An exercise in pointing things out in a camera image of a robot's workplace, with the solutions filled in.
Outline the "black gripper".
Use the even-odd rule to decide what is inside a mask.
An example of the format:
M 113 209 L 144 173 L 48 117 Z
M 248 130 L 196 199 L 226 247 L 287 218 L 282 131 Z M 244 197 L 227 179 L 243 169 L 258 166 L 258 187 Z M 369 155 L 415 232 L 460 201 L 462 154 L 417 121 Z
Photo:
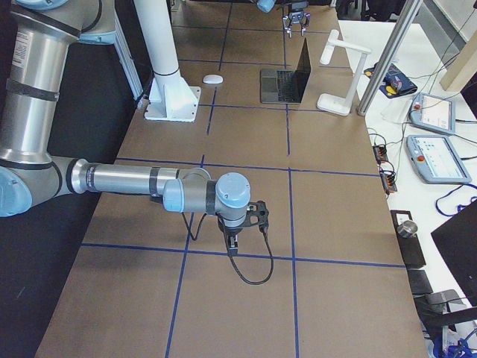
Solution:
M 300 36 L 304 37 L 309 26 L 310 14 L 305 12 L 309 6 L 309 1 L 284 1 L 282 4 L 287 8 L 287 14 L 282 18 L 285 33 L 292 37 L 293 25 L 300 25 Z
M 249 202 L 245 208 L 239 210 L 238 219 L 226 219 L 217 214 L 219 228 L 227 238 L 227 254 L 229 256 L 239 253 L 239 233 L 247 227 L 258 227 L 265 236 L 268 234 L 269 211 L 264 201 Z

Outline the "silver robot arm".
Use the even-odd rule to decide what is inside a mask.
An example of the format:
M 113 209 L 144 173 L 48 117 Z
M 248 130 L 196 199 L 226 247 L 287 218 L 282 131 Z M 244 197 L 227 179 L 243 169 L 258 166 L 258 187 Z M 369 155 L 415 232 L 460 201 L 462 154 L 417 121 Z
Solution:
M 282 16 L 283 30 L 289 37 L 292 36 L 294 25 L 300 26 L 300 36 L 304 37 L 309 27 L 311 14 L 306 12 L 309 1 L 276 1 L 276 0 L 258 0 L 256 5 L 264 13 L 270 13 L 276 5 L 285 8 L 286 12 Z
M 72 46 L 62 88 L 48 146 L 51 153 L 113 162 L 133 115 L 114 48 Z M 98 199 L 97 194 L 63 196 L 1 219 L 1 262 L 74 255 Z

